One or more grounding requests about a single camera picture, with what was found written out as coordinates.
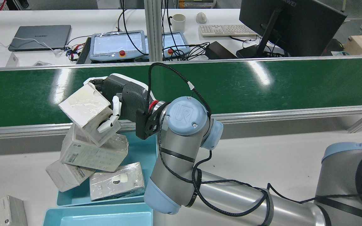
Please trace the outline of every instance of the keyboard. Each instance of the keyboard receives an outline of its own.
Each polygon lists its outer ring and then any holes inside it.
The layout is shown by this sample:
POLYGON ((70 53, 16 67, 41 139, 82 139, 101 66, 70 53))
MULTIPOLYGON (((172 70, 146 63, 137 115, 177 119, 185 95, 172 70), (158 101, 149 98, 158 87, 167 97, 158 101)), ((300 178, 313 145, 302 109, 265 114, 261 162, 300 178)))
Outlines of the keyboard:
POLYGON ((203 37, 256 36, 257 33, 242 24, 200 25, 203 37))

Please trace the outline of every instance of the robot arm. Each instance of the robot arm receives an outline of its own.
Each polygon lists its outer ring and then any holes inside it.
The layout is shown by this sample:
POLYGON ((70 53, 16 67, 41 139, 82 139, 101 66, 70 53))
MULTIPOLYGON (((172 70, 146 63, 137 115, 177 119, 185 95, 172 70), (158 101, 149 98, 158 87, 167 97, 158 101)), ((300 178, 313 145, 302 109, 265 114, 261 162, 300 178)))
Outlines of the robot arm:
MULTIPOLYGON (((135 122, 136 135, 141 139, 158 132, 160 156, 145 191, 145 202, 152 209, 176 214, 181 206, 187 206, 222 213, 253 226, 362 225, 360 197, 301 204, 273 196, 267 189, 253 188, 197 169, 195 159, 199 148, 214 149, 223 124, 211 118, 207 109, 193 97, 179 97, 171 103, 158 101, 149 94, 145 84, 119 74, 89 82, 107 100, 113 100, 112 106, 120 104, 118 110, 113 107, 113 120, 118 119, 115 114, 118 112, 135 122)), ((350 150, 353 151, 329 154, 331 157, 328 155, 323 160, 317 195, 362 193, 362 148, 356 146, 350 150), (344 172, 349 172, 350 179, 341 177, 344 172)))

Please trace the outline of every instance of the teal plastic bin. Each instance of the teal plastic bin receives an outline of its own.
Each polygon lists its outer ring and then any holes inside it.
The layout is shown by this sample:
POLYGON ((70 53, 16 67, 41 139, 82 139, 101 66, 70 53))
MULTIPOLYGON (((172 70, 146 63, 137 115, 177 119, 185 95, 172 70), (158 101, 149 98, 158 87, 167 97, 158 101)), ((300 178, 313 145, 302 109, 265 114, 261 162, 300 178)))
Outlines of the teal plastic bin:
MULTIPOLYGON (((140 162, 142 167, 142 173, 145 180, 145 187, 149 177, 152 174, 153 167, 157 159, 157 145, 156 135, 149 137, 146 140, 141 140, 135 135, 135 132, 122 133, 127 136, 129 148, 128 155, 121 163, 126 165, 129 163, 140 162)), ((90 188, 89 179, 85 180, 80 186, 65 192, 58 192, 57 195, 57 206, 89 206, 89 205, 106 205, 106 204, 121 204, 121 203, 138 203, 144 202, 143 195, 108 199, 101 201, 90 201, 90 188)))
POLYGON ((46 211, 43 226, 152 226, 153 212, 145 203, 70 206, 46 211))

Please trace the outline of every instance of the black monitor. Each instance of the black monitor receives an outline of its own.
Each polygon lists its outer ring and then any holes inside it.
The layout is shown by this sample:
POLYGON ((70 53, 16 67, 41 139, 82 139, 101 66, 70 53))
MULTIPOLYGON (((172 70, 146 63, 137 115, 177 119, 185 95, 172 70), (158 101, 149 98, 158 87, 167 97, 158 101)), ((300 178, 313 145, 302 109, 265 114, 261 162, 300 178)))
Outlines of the black monitor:
POLYGON ((243 0, 240 21, 262 36, 243 58, 263 57, 268 41, 290 56, 320 56, 345 19, 316 0, 243 0))

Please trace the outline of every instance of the mouse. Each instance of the mouse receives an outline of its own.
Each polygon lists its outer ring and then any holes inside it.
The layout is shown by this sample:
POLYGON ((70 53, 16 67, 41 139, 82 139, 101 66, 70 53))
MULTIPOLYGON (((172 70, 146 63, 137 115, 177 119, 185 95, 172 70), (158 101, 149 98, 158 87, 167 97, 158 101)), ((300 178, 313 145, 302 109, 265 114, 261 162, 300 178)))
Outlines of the mouse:
POLYGON ((196 15, 196 22, 200 24, 206 24, 207 17, 204 13, 200 12, 196 15))

